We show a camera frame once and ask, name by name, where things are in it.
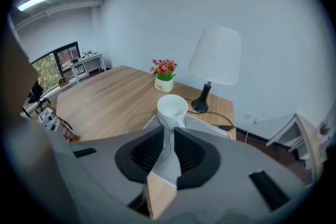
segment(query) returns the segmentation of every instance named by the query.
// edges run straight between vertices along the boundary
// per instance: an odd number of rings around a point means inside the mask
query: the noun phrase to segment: black cable
[[[188,110],[188,112],[189,113],[193,113],[193,114],[205,114],[205,113],[212,113],[212,114],[216,114],[216,115],[218,115],[218,116],[222,116],[223,118],[225,118],[230,124],[231,124],[231,126],[229,126],[229,125],[219,125],[220,127],[229,127],[230,129],[224,129],[225,131],[230,131],[230,130],[232,130],[233,128],[236,128],[236,126],[234,126],[233,125],[233,123],[232,123],[232,121],[228,118],[228,117],[226,117],[226,116],[224,116],[224,115],[222,115],[222,114],[219,114],[219,113],[217,113],[217,112],[213,112],[213,111],[207,111],[207,112],[193,112],[193,111],[190,111],[190,110]]]

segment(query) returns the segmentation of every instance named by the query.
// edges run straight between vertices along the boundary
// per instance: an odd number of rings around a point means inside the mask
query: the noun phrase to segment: table lamp
[[[199,113],[208,111],[206,98],[211,82],[234,85],[237,83],[240,66],[240,34],[234,30],[208,26],[202,31],[188,70],[208,81],[201,95],[191,106]]]

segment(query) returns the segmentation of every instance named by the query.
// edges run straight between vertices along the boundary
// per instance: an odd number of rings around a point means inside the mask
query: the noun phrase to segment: window
[[[43,94],[58,86],[58,80],[62,77],[71,79],[74,77],[70,68],[71,60],[80,58],[77,42],[61,47],[39,58],[32,63],[38,72],[38,83],[43,88]],[[77,74],[85,73],[84,65],[76,67]],[[24,108],[30,106],[29,98],[25,101]]]

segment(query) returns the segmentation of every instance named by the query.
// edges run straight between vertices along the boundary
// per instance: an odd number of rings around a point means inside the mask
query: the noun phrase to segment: white mug
[[[167,94],[158,100],[157,108],[158,115],[167,122],[169,129],[185,128],[183,120],[188,111],[188,103],[182,97]]]

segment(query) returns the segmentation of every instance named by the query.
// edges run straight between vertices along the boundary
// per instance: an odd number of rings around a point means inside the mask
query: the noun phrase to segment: mug handle
[[[177,124],[178,124],[179,127],[185,128],[183,120],[180,119],[180,120],[177,120],[176,122],[177,122]]]

